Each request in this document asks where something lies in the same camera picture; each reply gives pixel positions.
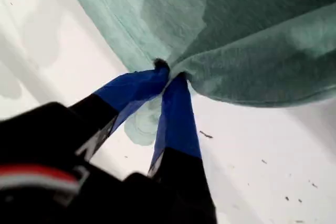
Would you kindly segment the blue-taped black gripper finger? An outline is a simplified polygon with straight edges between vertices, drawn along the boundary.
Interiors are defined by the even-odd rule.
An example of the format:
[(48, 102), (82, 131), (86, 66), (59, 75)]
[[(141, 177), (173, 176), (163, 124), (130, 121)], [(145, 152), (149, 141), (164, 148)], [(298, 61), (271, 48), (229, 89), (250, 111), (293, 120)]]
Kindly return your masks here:
[(171, 197), (168, 223), (216, 223), (186, 77), (165, 89), (149, 175)]
[(154, 69), (126, 73), (111, 80), (69, 108), (97, 129), (93, 137), (76, 150), (89, 160), (106, 139), (144, 103), (157, 97), (166, 86), (170, 68), (162, 59), (154, 60)]

